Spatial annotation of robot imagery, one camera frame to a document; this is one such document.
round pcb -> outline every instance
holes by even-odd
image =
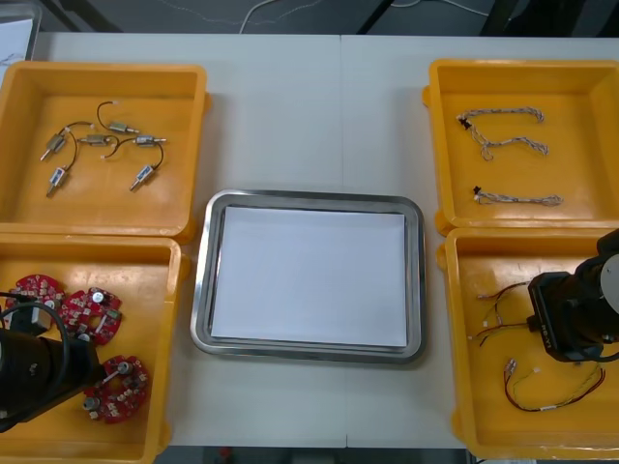
[[[83,408],[93,421],[126,421],[146,400],[148,371],[135,356],[115,356],[104,362],[103,368],[105,378],[84,391]]]

circular chip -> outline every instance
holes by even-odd
[[[95,302],[97,294],[103,295],[101,303]],[[80,290],[69,296],[59,314],[71,336],[84,340],[87,336],[95,344],[105,345],[120,328],[121,304],[112,293],[93,287],[88,292]]]
[[[83,408],[93,421],[118,423],[133,416],[146,400],[150,376],[135,356],[115,356],[103,363],[105,378],[84,391]]]

